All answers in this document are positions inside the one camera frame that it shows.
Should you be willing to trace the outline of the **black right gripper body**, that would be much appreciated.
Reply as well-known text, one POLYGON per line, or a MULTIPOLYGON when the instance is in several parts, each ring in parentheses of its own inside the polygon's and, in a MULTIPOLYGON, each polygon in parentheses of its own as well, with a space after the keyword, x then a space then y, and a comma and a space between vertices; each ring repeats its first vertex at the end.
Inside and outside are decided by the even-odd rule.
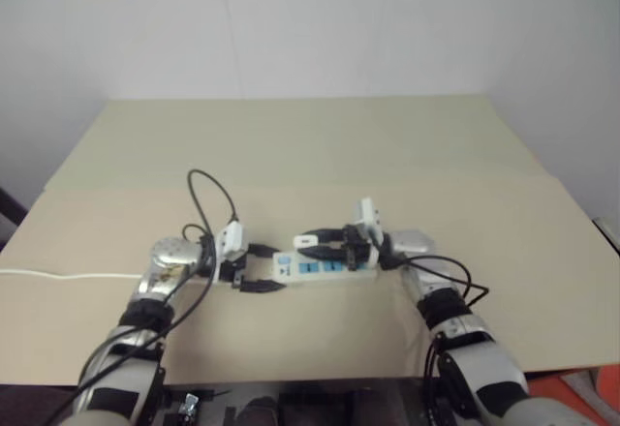
POLYGON ((374 269, 379 262, 380 231, 374 225, 345 225, 341 249, 348 270, 374 269))

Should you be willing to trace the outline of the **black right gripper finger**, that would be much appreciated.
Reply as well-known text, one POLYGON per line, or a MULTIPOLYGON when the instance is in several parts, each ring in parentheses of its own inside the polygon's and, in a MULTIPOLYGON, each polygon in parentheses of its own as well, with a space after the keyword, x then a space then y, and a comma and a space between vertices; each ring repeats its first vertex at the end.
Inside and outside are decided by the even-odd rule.
POLYGON ((310 242, 343 242, 345 231, 343 228, 315 228, 305 231, 300 237, 310 242))
POLYGON ((297 248, 296 251, 310 259, 338 262, 347 261, 347 253, 343 249, 335 249, 325 245, 297 248))

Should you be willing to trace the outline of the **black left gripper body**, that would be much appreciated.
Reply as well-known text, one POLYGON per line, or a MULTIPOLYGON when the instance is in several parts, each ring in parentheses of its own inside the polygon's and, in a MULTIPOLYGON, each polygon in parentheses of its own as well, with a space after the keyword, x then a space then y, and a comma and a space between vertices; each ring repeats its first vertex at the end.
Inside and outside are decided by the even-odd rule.
POLYGON ((246 265, 246 255, 235 260, 225 259, 219 265, 219 283, 241 292, 251 292, 251 282, 245 279, 246 265))

